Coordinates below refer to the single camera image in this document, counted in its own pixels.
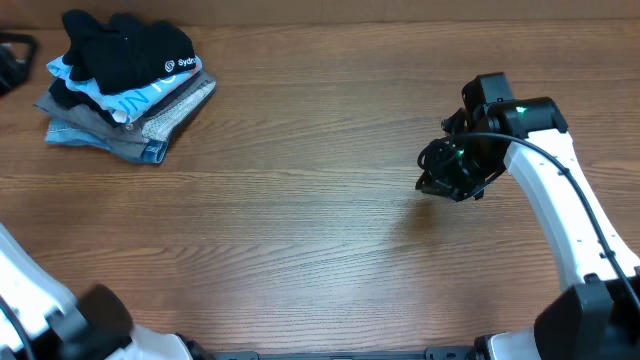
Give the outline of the black t-shirt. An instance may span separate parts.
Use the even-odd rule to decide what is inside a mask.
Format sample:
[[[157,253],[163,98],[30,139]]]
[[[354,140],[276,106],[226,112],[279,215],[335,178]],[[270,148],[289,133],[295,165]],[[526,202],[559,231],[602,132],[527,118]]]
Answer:
[[[63,56],[73,81],[97,82],[113,95],[158,79],[192,70],[197,60],[191,39],[161,20],[150,24],[128,13],[116,13],[102,24],[84,10],[62,15],[70,49]]]

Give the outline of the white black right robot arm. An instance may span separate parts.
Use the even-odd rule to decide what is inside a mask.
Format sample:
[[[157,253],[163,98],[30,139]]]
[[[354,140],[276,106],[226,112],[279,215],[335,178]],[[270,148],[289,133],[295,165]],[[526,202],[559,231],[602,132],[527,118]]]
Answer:
[[[418,156],[417,190],[463,201],[503,173],[524,191],[556,263],[561,294],[531,328],[480,337],[473,359],[636,359],[639,257],[616,232],[548,97],[483,104],[443,120]]]

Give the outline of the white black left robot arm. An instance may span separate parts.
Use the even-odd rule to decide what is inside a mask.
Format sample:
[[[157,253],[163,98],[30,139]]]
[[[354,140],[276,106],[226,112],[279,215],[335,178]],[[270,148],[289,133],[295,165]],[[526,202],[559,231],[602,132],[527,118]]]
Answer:
[[[98,284],[80,298],[44,271],[1,228],[3,359],[209,359],[196,342],[134,323],[120,299]]]

